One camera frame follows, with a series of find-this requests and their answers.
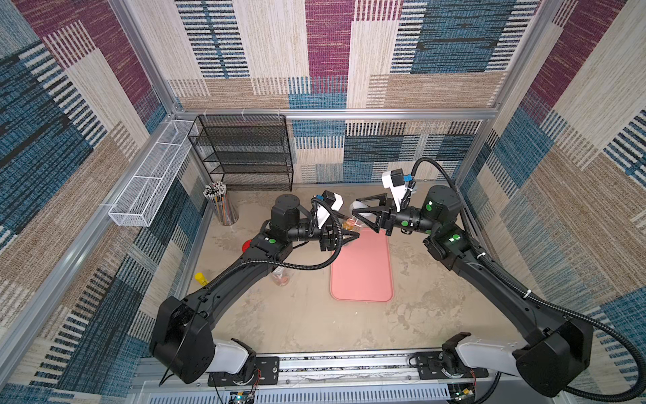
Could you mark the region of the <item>candy jar clear plastic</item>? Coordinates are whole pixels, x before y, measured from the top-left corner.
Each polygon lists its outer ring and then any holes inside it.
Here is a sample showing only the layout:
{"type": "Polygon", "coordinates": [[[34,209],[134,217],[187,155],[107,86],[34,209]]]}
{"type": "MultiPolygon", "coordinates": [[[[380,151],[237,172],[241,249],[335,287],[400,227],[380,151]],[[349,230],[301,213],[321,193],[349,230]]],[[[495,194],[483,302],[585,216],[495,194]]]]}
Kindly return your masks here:
{"type": "Polygon", "coordinates": [[[360,233],[363,227],[363,222],[355,217],[350,217],[343,222],[343,229],[349,232],[360,233]]]}

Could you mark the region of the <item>white jar lid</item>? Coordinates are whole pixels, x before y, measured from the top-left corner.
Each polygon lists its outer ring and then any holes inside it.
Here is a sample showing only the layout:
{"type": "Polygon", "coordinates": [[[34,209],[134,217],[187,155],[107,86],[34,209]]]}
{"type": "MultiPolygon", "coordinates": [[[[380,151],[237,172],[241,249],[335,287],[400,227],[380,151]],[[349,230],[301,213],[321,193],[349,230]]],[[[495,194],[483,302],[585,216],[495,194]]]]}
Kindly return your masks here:
{"type": "Polygon", "coordinates": [[[355,200],[353,203],[351,203],[351,212],[353,213],[353,215],[373,214],[372,207],[359,200],[355,200]]]}

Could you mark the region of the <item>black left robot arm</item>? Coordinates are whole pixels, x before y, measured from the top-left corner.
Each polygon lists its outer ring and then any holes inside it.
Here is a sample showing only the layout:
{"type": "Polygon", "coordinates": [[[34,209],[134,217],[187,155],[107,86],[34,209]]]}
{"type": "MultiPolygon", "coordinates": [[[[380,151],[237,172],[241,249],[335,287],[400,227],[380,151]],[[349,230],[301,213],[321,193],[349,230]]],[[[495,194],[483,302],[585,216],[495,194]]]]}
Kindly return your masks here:
{"type": "Polygon", "coordinates": [[[311,200],[306,210],[295,195],[280,195],[271,217],[262,224],[250,247],[215,279],[182,299],[168,297],[159,306],[151,334],[150,353],[166,368],[163,379],[171,376],[190,384],[203,374],[224,365],[226,373],[249,380],[254,373],[253,351],[240,341],[230,341],[238,351],[234,360],[222,358],[222,350],[212,331],[231,305],[254,284],[285,267],[315,271],[330,266],[343,245],[358,239],[356,232],[343,229],[339,210],[341,195],[326,191],[311,200]],[[296,247],[317,241],[331,256],[320,264],[291,264],[287,257],[296,247]]]}

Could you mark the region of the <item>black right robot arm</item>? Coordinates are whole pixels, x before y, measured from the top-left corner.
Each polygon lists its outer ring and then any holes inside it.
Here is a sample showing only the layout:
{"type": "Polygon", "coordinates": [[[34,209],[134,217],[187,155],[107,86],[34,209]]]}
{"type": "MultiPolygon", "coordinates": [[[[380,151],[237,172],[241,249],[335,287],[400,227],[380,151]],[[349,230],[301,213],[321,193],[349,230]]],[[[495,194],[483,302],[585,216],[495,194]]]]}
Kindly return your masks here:
{"type": "Polygon", "coordinates": [[[385,194],[378,205],[362,198],[352,213],[375,232],[426,234],[429,254],[446,269],[467,280],[516,327],[521,343],[499,343],[459,333],[442,345],[442,366],[449,376],[469,368],[496,370],[522,378],[545,397],[556,397],[590,364],[592,327],[545,303],[532,301],[530,290],[488,259],[486,251],[457,223],[463,205],[446,185],[434,185],[424,205],[403,207],[385,194]]]}

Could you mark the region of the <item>candy jar patterned lid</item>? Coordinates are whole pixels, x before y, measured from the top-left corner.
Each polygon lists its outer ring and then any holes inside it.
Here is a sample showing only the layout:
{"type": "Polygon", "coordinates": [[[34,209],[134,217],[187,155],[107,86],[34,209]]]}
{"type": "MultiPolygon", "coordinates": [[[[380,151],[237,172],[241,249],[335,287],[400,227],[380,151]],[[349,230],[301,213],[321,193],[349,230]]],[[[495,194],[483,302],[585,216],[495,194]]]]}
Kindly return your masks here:
{"type": "Polygon", "coordinates": [[[277,269],[274,269],[271,277],[273,282],[278,286],[286,286],[290,281],[288,271],[284,267],[277,267],[277,269]]]}

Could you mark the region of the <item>yellow lid jar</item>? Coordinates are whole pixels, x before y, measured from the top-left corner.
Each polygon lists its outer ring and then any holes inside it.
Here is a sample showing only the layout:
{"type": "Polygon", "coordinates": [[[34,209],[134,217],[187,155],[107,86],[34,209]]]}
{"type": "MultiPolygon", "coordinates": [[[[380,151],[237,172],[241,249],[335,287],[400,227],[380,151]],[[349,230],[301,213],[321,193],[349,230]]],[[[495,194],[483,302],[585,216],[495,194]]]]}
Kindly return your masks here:
{"type": "Polygon", "coordinates": [[[209,283],[209,281],[202,273],[195,274],[195,279],[200,283],[201,286],[206,286],[209,283]]]}

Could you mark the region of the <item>pink plastic tray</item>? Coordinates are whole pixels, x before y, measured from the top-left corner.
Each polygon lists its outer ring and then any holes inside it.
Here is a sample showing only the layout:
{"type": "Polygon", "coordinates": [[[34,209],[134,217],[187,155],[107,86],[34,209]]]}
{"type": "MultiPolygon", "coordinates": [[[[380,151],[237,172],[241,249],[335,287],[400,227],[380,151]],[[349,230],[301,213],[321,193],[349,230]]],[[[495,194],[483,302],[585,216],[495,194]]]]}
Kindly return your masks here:
{"type": "Polygon", "coordinates": [[[331,296],[338,301],[388,302],[394,296],[385,231],[365,228],[331,265],[331,296]]]}

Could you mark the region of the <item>cup of coloured pencils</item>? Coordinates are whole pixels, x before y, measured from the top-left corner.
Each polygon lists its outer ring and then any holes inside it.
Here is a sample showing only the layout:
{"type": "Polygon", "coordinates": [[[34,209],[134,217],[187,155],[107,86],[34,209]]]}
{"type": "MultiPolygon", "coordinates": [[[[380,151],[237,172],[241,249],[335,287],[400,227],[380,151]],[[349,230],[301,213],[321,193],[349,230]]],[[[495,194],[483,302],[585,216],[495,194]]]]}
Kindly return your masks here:
{"type": "Polygon", "coordinates": [[[227,186],[223,182],[209,183],[203,196],[213,205],[215,215],[223,226],[232,226],[238,221],[238,213],[231,203],[227,186]]]}

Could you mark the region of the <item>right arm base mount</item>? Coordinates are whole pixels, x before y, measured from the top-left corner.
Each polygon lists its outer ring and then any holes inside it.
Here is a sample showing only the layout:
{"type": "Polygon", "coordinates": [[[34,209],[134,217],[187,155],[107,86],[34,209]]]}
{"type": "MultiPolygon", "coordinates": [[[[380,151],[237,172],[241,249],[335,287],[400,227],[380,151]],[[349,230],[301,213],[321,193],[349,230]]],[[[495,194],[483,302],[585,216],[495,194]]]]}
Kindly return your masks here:
{"type": "Polygon", "coordinates": [[[415,370],[421,380],[448,380],[486,378],[489,371],[483,368],[467,367],[454,353],[422,351],[408,358],[408,365],[415,370]]]}

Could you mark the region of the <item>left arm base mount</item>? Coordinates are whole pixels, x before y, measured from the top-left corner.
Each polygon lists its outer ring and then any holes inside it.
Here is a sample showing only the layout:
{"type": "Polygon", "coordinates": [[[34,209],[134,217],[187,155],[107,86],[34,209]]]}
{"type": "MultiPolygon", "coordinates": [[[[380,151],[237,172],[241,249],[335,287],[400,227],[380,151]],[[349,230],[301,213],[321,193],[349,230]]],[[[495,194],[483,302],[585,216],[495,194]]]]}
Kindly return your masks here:
{"type": "Polygon", "coordinates": [[[251,387],[259,385],[277,385],[279,382],[280,358],[278,356],[255,357],[237,374],[226,372],[209,373],[210,387],[251,387]]]}

